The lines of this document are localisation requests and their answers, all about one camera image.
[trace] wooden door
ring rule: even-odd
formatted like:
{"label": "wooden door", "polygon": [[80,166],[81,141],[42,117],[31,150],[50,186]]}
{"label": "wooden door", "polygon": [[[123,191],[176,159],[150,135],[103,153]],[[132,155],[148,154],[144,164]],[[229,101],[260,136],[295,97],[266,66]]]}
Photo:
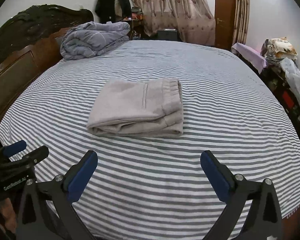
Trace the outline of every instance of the wooden door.
{"label": "wooden door", "polygon": [[216,19],[215,46],[230,50],[233,40],[235,0],[216,0],[214,17]]}

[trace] pink patterned curtain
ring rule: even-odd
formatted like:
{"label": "pink patterned curtain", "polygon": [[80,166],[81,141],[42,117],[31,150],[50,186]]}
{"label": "pink patterned curtain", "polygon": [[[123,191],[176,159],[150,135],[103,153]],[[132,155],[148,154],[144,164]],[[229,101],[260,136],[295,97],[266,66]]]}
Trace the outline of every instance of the pink patterned curtain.
{"label": "pink patterned curtain", "polygon": [[246,44],[249,25],[250,0],[236,0],[232,45]]}
{"label": "pink patterned curtain", "polygon": [[215,19],[207,0],[132,0],[142,9],[145,33],[175,28],[184,42],[214,45]]}

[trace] clothes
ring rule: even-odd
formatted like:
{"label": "clothes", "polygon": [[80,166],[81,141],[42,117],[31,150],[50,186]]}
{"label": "clothes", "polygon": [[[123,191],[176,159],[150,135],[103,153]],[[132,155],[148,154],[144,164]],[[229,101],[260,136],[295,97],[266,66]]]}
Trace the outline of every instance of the clothes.
{"label": "clothes", "polygon": [[177,78],[111,78],[94,102],[87,128],[96,135],[178,137],[183,133],[181,84]]}
{"label": "clothes", "polygon": [[66,33],[60,53],[66,60],[99,56],[128,41],[129,31],[130,26],[125,22],[81,24]]}
{"label": "clothes", "polygon": [[122,9],[119,3],[119,0],[114,0],[114,12],[115,12],[115,17],[116,20],[122,20]]}
{"label": "clothes", "polygon": [[95,12],[100,18],[100,23],[107,23],[109,21],[114,23],[114,0],[98,0]]}
{"label": "clothes", "polygon": [[119,0],[119,4],[122,10],[122,18],[131,17],[131,5],[129,0]]}

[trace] wooden headboard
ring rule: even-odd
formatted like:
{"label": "wooden headboard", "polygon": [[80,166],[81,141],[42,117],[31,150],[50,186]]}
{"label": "wooden headboard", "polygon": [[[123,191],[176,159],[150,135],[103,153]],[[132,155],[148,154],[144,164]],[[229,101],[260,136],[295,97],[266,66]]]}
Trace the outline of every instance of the wooden headboard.
{"label": "wooden headboard", "polygon": [[0,28],[0,64],[14,51],[35,44],[61,28],[93,21],[87,9],[80,11],[55,5],[33,5],[10,18]]}
{"label": "wooden headboard", "polygon": [[18,96],[62,59],[60,43],[66,31],[89,21],[89,10],[40,5],[18,13],[0,28],[0,122]]}

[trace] black jacket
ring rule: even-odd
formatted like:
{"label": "black jacket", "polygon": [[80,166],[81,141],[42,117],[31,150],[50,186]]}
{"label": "black jacket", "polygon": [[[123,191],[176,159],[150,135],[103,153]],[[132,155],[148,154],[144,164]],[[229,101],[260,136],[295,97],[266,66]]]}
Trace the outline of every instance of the black jacket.
{"label": "black jacket", "polygon": [[114,0],[98,0],[96,14],[100,18],[100,23],[115,22]]}
{"label": "black jacket", "polygon": [[131,17],[131,5],[129,0],[119,0],[119,4],[122,10],[122,18]]}

